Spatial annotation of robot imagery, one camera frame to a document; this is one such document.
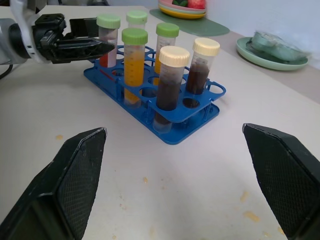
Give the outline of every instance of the stacked plates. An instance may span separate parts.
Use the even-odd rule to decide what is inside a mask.
[[[173,0],[158,0],[159,9],[179,19],[200,19],[206,15],[206,9],[195,9],[172,4]]]

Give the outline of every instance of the cream cap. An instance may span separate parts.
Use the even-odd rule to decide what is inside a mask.
[[[189,64],[190,52],[179,46],[164,46],[159,61],[169,67],[181,68]]]
[[[204,56],[217,56],[220,50],[220,44],[210,38],[198,37],[194,40],[193,50]]]

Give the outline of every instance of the test tube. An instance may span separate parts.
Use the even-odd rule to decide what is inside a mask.
[[[114,44],[114,49],[100,57],[100,65],[105,68],[114,67],[117,63],[118,29],[120,17],[113,14],[100,14],[96,17],[99,26],[99,39]]]
[[[202,94],[208,79],[209,71],[220,44],[212,39],[199,37],[193,43],[193,57],[185,89],[191,94]]]
[[[144,82],[145,45],[148,33],[139,28],[126,28],[122,31],[124,43],[124,83],[138,87]],[[139,97],[124,89],[124,104],[137,108],[141,105]]]
[[[156,41],[156,55],[154,72],[160,74],[161,62],[159,61],[160,49],[165,46],[174,46],[176,44],[176,37],[179,35],[179,27],[172,23],[162,22],[156,26],[156,34],[158,35]],[[159,78],[153,80],[154,85],[159,84]]]
[[[156,106],[164,111],[176,109],[180,93],[180,85],[185,66],[189,63],[190,53],[182,47],[164,46],[160,50],[161,62],[159,86],[156,95]],[[172,122],[159,113],[155,113],[153,128],[159,133],[168,133]]]
[[[148,14],[145,11],[129,11],[126,14],[128,28],[145,29],[148,20]]]

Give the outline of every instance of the cable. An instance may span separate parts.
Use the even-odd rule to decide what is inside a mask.
[[[2,73],[2,74],[0,75],[0,80],[3,79],[5,76],[7,76],[7,75],[11,72],[11,70],[12,70],[13,68],[14,68],[14,66],[13,66],[12,64],[10,64],[9,67],[8,67],[8,69],[7,69],[4,73]]]

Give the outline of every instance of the green placemat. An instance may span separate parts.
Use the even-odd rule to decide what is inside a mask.
[[[169,16],[160,11],[160,9],[152,9],[150,10],[150,14],[166,23],[178,25],[183,32],[199,37],[220,36],[230,32],[229,28],[205,17],[199,19],[180,19]]]

